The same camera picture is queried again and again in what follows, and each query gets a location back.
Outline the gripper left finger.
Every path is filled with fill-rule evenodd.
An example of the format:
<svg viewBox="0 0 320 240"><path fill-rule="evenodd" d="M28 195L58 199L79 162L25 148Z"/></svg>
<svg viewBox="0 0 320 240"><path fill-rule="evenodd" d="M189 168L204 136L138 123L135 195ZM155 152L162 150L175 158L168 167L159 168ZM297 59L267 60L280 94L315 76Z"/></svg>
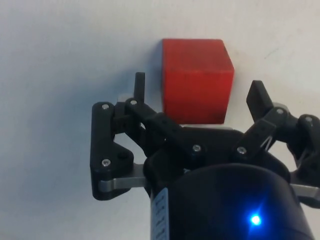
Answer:
<svg viewBox="0 0 320 240"><path fill-rule="evenodd" d="M142 164L133 153L115 142L124 133L144 152ZM145 103L145 74L137 72L133 96L116 104L97 102L92 107L90 175L93 197L116 198L132 188L157 191L184 169L203 165L203 147L187 140L186 129Z"/></svg>

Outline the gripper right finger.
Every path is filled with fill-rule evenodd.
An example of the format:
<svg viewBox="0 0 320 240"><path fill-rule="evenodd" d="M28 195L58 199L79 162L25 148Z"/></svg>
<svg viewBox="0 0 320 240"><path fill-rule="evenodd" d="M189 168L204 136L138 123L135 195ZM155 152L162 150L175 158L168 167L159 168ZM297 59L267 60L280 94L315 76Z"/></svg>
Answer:
<svg viewBox="0 0 320 240"><path fill-rule="evenodd" d="M257 165L276 141L286 143L296 170L285 175L301 203L319 208L319 118L311 114L294 117L284 105L272 102L260 80L251 83L246 103L254 123L234 146L233 162Z"/></svg>

